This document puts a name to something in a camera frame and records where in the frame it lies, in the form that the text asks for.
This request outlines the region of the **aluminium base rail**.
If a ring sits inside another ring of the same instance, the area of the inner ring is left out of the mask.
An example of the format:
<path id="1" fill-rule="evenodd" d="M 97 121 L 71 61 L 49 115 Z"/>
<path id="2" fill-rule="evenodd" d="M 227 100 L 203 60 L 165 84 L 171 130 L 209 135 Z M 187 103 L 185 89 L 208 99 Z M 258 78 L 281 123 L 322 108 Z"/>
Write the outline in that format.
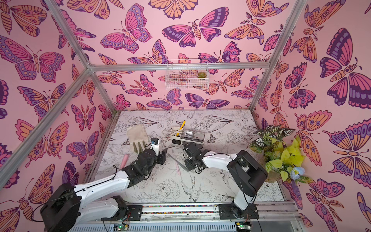
<path id="1" fill-rule="evenodd" d="M 119 221 L 81 222 L 72 232 L 304 232 L 296 206 L 289 202 L 251 204 L 236 217 L 231 203 L 129 205 Z"/>

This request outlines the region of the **beige green-fingered glove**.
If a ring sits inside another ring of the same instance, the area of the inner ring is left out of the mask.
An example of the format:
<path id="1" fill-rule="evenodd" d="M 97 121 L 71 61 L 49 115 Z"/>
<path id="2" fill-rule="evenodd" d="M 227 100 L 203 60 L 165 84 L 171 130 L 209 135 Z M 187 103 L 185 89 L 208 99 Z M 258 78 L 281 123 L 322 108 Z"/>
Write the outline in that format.
<path id="1" fill-rule="evenodd" d="M 135 125 L 127 129 L 129 147 L 132 152 L 138 154 L 148 144 L 148 135 L 143 124 Z"/>

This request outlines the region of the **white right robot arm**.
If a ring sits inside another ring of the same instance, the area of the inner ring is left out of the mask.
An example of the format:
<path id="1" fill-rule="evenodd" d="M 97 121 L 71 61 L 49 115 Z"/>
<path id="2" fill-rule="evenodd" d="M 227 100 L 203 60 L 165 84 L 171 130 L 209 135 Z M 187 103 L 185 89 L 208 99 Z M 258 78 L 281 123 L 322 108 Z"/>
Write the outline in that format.
<path id="1" fill-rule="evenodd" d="M 268 178 L 268 172 L 246 150 L 225 154 L 211 150 L 200 150 L 195 143 L 184 145 L 185 167 L 201 174 L 208 168 L 219 169 L 230 174 L 239 191 L 227 212 L 238 219 L 247 218 L 253 210 L 258 191 Z"/>

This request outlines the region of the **pink cylinder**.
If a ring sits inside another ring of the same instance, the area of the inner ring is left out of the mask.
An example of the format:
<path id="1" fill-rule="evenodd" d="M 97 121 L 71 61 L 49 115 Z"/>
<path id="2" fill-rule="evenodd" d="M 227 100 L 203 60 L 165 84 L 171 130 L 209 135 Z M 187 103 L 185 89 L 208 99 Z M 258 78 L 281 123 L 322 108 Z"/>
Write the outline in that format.
<path id="1" fill-rule="evenodd" d="M 128 162 L 128 159 L 129 159 L 129 154 L 125 154 L 124 157 L 123 157 L 123 160 L 121 162 L 120 169 L 125 168 L 125 166 Z"/>

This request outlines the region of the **cream toothbrush holder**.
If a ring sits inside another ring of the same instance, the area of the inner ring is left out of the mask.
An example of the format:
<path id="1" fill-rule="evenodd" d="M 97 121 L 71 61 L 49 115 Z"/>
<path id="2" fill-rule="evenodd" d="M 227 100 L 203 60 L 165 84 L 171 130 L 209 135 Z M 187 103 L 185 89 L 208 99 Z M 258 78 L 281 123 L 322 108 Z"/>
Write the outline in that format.
<path id="1" fill-rule="evenodd" d="M 196 147 L 203 148 L 205 133 L 198 130 L 173 127 L 170 132 L 170 140 L 174 145 L 185 146 L 195 143 Z"/>

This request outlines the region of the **yellow toothbrush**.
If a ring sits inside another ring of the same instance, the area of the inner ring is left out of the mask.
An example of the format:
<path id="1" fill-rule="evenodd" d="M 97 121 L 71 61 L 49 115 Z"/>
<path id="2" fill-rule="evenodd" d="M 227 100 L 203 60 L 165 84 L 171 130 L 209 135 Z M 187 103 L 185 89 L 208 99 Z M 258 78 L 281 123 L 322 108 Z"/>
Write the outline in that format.
<path id="1" fill-rule="evenodd" d="M 177 134 L 176 134 L 177 137 L 180 137 L 180 133 L 182 132 L 182 129 L 184 128 L 185 123 L 186 123 L 186 121 L 183 121 L 183 123 L 182 123 L 180 129 L 177 131 Z"/>

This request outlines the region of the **artificial leafy potted plant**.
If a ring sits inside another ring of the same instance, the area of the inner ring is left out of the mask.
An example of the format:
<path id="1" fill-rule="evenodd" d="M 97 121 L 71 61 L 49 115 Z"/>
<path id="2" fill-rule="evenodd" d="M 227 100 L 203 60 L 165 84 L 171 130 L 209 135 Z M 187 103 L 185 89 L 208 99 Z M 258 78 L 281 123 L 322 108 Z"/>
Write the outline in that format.
<path id="1" fill-rule="evenodd" d="M 283 183 L 311 184 L 314 181 L 305 176 L 302 164 L 305 156 L 302 154 L 299 138 L 287 144 L 284 139 L 294 133 L 294 129 L 269 125 L 257 130 L 257 138 L 250 143 L 249 148 L 263 155 L 264 168 L 268 173 L 277 173 L 277 179 Z"/>

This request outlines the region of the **grey toothbrush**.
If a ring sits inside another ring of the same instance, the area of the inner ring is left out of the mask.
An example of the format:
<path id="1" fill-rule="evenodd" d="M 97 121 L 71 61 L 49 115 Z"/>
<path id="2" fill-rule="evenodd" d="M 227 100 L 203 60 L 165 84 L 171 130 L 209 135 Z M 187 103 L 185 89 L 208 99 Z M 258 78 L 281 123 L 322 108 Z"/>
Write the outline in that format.
<path id="1" fill-rule="evenodd" d="M 179 167 L 181 167 L 183 170 L 185 170 L 186 172 L 189 173 L 189 170 L 185 165 L 183 165 L 181 162 L 179 162 L 177 159 L 175 159 L 172 155 L 168 154 L 167 156 L 170 157 L 171 159 L 173 159 L 178 164 Z"/>

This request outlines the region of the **small succulent plant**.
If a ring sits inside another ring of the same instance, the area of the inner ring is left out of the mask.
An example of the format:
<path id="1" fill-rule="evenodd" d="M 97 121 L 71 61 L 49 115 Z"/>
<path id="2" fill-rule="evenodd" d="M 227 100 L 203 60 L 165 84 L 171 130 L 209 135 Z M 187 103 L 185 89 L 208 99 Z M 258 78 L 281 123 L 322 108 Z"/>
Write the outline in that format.
<path id="1" fill-rule="evenodd" d="M 197 78 L 198 79 L 205 79 L 207 77 L 207 73 L 206 72 L 198 72 L 197 73 Z"/>

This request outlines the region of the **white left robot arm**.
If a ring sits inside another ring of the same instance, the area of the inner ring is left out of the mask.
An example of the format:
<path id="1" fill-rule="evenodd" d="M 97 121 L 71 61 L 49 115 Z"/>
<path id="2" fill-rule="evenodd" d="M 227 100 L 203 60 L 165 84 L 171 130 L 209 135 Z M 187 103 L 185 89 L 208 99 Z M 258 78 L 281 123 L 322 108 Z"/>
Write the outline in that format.
<path id="1" fill-rule="evenodd" d="M 120 196 L 101 197 L 133 187 L 148 179 L 153 168 L 163 165 L 167 150 L 142 151 L 129 166 L 106 178 L 73 186 L 62 184 L 40 210 L 46 232 L 67 232 L 76 224 L 100 220 L 118 221 L 128 216 L 128 206 Z"/>

